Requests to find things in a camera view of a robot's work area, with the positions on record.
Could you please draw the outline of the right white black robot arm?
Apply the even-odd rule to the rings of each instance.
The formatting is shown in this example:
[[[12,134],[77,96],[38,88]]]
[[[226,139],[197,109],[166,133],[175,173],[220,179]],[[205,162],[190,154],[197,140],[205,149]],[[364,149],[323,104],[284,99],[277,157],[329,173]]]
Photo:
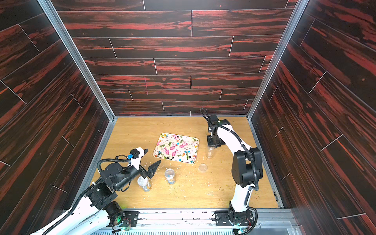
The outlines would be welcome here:
[[[257,210],[249,206],[252,192],[258,191],[259,180],[263,178],[262,154],[258,148],[252,148],[233,130],[226,119],[219,120],[216,115],[208,115],[204,108],[200,109],[208,124],[207,136],[209,155],[221,146],[226,145],[233,153],[231,174],[236,183],[234,196],[227,211],[216,211],[213,221],[218,226],[243,227],[233,233],[243,235],[253,230],[257,224]]]

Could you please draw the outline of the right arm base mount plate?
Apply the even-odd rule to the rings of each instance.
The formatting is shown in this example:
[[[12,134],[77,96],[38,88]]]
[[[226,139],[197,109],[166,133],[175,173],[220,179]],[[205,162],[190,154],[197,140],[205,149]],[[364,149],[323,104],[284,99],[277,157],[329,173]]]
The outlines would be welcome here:
[[[233,209],[215,211],[211,217],[216,226],[247,226],[254,224],[254,216],[250,210],[235,212]]]

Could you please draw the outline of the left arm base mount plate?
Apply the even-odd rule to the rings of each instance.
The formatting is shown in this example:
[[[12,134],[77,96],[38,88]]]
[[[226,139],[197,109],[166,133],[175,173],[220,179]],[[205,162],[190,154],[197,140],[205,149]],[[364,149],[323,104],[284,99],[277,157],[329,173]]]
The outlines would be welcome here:
[[[123,214],[114,215],[110,218],[110,222],[106,227],[129,227],[133,228],[137,226],[139,219],[139,211],[123,211]]]

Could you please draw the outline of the clear plastic jar lid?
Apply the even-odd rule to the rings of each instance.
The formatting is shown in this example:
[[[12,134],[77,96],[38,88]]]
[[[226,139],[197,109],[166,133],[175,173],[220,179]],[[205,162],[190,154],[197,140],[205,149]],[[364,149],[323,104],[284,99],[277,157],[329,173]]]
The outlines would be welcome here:
[[[208,166],[206,164],[200,164],[198,166],[198,170],[201,172],[201,173],[205,173],[207,170],[208,170]]]

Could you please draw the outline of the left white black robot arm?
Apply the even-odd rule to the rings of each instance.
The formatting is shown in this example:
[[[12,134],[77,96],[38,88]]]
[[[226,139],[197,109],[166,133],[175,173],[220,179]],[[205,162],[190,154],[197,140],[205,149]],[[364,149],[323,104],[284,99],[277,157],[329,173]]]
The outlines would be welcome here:
[[[124,211],[115,199],[117,192],[124,192],[131,182],[141,176],[151,179],[161,161],[145,169],[141,166],[147,149],[132,149],[129,155],[101,159],[97,163],[100,177],[85,189],[73,206],[54,221],[36,231],[37,235],[89,235],[107,226],[130,225]]]

